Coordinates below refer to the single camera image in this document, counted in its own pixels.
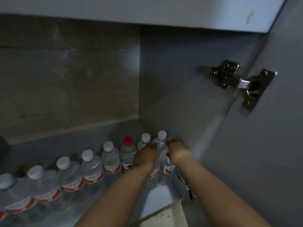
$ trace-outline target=white bottle cap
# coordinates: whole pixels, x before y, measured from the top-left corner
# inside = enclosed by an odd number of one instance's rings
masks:
[[[6,173],[0,175],[0,189],[5,189],[14,183],[13,175]]]
[[[59,158],[57,161],[57,167],[59,169],[66,169],[70,165],[71,165],[71,160],[69,159],[69,157],[66,157],[66,156]]]
[[[145,143],[148,143],[151,140],[151,136],[149,133],[144,133],[141,138],[142,138],[142,141]]]
[[[40,177],[42,177],[42,175],[43,175],[43,168],[40,165],[30,168],[30,170],[27,172],[27,176],[33,180],[39,179]]]
[[[82,158],[84,161],[89,162],[90,160],[92,160],[94,158],[93,151],[90,149],[83,151]]]
[[[114,144],[111,141],[107,141],[106,143],[103,144],[103,148],[106,152],[110,152],[114,148]]]
[[[166,139],[166,132],[165,131],[159,131],[158,138],[163,140]]]

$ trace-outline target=red bottle cap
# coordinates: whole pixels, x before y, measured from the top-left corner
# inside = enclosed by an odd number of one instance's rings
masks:
[[[123,139],[124,146],[131,146],[132,145],[132,138],[131,137],[125,137]]]

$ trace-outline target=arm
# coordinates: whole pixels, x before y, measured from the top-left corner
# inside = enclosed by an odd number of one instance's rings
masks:
[[[126,226],[138,195],[157,159],[157,145],[147,145],[133,165],[76,223],[75,227]]]
[[[202,167],[179,141],[167,142],[167,156],[187,179],[213,226],[270,227],[245,201]]]

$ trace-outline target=red and white label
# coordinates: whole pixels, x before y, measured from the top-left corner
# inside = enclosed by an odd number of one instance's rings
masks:
[[[73,192],[80,189],[83,185],[84,185],[84,179],[81,177],[72,183],[62,185],[62,187],[66,192]]]
[[[103,170],[101,170],[100,172],[97,172],[90,176],[84,176],[84,178],[87,184],[93,184],[102,180],[103,176],[104,176]]]
[[[43,194],[43,195],[36,196],[36,199],[40,203],[47,203],[47,202],[50,202],[50,201],[60,197],[61,194],[62,194],[61,188],[57,187],[56,189],[52,190],[51,192],[48,192],[48,193]]]
[[[149,178],[157,177],[158,174],[159,174],[159,169],[153,170],[153,171],[151,172],[151,174],[149,175]]]
[[[161,163],[161,170],[163,171],[163,173],[165,174],[170,174],[174,171],[175,169],[175,165],[172,166],[165,166],[163,163]]]
[[[132,163],[124,163],[122,162],[122,168],[123,168],[123,173],[125,173],[126,171],[128,171],[132,166]]]
[[[2,221],[8,215],[5,211],[0,211],[0,221]]]
[[[15,214],[32,208],[34,205],[36,205],[36,203],[37,201],[35,198],[28,196],[20,202],[7,206],[5,209]]]
[[[116,165],[112,165],[112,166],[104,166],[104,170],[108,174],[116,173],[120,170],[120,168],[121,168],[120,163],[118,163]]]

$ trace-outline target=hinge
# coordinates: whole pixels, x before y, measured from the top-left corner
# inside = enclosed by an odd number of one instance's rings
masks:
[[[222,66],[212,67],[210,74],[217,78],[217,85],[225,90],[230,86],[244,89],[243,106],[252,111],[277,73],[262,69],[258,76],[243,80],[236,75],[238,68],[239,63],[226,60]]]
[[[180,172],[176,171],[176,175],[180,182],[183,184],[184,189],[188,192],[188,197],[190,201],[193,201],[196,198],[195,193],[191,190],[190,184],[187,182],[187,180],[181,175]]]

